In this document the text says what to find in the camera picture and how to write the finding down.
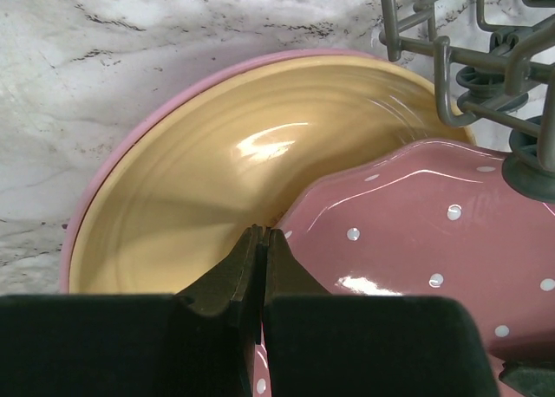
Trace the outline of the grey wire dish rack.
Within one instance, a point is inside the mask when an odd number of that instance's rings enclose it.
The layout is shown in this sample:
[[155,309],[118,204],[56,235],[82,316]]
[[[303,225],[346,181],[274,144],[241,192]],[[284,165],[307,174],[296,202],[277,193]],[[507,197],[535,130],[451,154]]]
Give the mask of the grey wire dish rack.
[[442,123],[466,127],[485,119],[510,128],[511,153],[502,177],[516,192],[554,201],[554,67],[533,57],[554,46],[554,18],[533,26],[491,24],[486,0],[476,0],[478,28],[490,36],[486,52],[458,48],[438,36],[435,5],[417,0],[413,13],[398,17],[396,0],[381,0],[380,41],[388,59],[402,52],[432,57],[435,106]]

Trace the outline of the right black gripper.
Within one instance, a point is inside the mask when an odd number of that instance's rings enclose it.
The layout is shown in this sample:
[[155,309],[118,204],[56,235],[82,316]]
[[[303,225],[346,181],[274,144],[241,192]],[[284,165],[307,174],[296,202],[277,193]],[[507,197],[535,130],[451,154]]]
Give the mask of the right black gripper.
[[506,361],[499,380],[522,396],[554,397],[554,362]]

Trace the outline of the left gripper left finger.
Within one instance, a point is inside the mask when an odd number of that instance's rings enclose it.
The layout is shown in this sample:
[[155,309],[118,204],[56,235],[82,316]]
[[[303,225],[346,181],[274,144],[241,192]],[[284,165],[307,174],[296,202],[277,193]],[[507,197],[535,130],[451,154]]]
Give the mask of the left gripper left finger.
[[176,294],[3,296],[2,395],[252,395],[263,238]]

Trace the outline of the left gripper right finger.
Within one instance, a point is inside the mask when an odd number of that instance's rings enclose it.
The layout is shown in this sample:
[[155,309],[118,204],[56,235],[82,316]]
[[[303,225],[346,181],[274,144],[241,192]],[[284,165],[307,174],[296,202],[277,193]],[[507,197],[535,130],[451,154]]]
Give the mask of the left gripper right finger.
[[439,296],[333,296],[268,238],[264,345],[275,396],[496,396],[469,313]]

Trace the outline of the pink polka dot plate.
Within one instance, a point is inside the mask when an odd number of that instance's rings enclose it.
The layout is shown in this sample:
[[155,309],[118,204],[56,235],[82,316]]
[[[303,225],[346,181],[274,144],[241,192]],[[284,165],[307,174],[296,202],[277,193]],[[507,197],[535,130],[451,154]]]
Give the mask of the pink polka dot plate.
[[319,179],[279,221],[329,292],[446,296],[472,315],[499,391],[506,361],[554,362],[554,207],[503,179],[506,155],[418,141]]

